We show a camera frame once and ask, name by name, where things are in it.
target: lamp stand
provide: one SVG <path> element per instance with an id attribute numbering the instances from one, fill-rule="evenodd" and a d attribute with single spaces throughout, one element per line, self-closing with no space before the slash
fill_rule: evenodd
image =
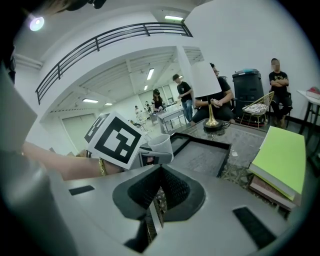
<path id="1" fill-rule="evenodd" d="M 218 131 L 222 128 L 223 123 L 220 121 L 218 122 L 214 117 L 214 112 L 212 110 L 212 105 L 209 104 L 209 119 L 205 119 L 203 122 L 203 129 L 207 133 L 212 133 L 215 131 Z"/>

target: railing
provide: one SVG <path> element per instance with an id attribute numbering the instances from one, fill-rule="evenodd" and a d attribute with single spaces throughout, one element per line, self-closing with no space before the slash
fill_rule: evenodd
<path id="1" fill-rule="evenodd" d="M 154 34 L 176 34 L 185 37 L 192 37 L 189 29 L 184 24 L 175 24 L 168 22 L 148 22 L 132 24 L 128 26 L 118 27 L 102 34 L 99 34 L 64 56 L 44 77 L 38 88 L 35 90 L 40 105 L 41 99 L 44 97 L 49 88 L 60 80 L 64 72 L 66 72 L 71 66 L 80 61 L 85 56 L 100 51 L 102 47 L 108 46 L 115 42 L 133 38 L 147 36 L 150 37 Z"/>

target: ceiling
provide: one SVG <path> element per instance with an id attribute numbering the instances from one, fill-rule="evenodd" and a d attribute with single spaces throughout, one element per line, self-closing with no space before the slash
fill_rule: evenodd
<path id="1" fill-rule="evenodd" d="M 44 61 L 46 52 L 58 41 L 73 38 L 78 32 L 106 19 L 133 12 L 150 11 L 159 22 L 165 15 L 179 15 L 183 18 L 196 7 L 199 0 L 107 0 L 102 8 L 94 9 L 87 4 L 77 11 L 64 11 L 45 16 L 45 23 L 39 31 L 29 29 L 26 20 L 14 40 L 16 53 L 36 61 Z"/>
<path id="2" fill-rule="evenodd" d="M 186 48 L 191 63 L 203 60 L 199 49 Z M 147 80 L 149 70 L 153 75 Z M 58 105 L 51 112 L 99 109 L 105 103 L 117 103 L 133 95 L 172 83 L 172 76 L 181 74 L 175 47 L 161 47 L 139 51 L 134 56 L 122 56 L 116 63 L 80 85 L 72 85 L 61 95 Z M 98 103 L 83 102 L 83 99 L 97 100 Z"/>

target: baseboard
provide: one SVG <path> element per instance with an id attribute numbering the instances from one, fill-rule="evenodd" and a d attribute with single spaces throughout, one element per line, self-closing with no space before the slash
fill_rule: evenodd
<path id="1" fill-rule="evenodd" d="M 274 117 L 275 116 L 275 113 L 274 112 L 269 112 L 267 111 L 265 113 L 268 117 L 271 116 L 271 117 Z M 292 117 L 292 116 L 288 116 L 286 115 L 285 116 L 285 119 L 288 120 L 289 122 L 294 122 L 296 124 L 299 124 L 299 125 L 302 125 L 303 124 L 303 120 L 299 119 L 299 118 L 295 118 L 295 117 Z M 311 122 L 306 122 L 305 126 L 306 127 L 311 127 L 313 124 Z M 316 125 L 315 128 L 314 128 L 314 131 L 320 133 L 320 126 L 319 125 Z"/>

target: gold bracelet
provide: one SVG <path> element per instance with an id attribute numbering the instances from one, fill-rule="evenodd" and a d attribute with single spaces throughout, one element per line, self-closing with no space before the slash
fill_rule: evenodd
<path id="1" fill-rule="evenodd" d="M 102 176 L 108 175 L 105 167 L 104 160 L 102 158 L 99 158 L 99 167 L 100 167 L 100 173 Z"/>

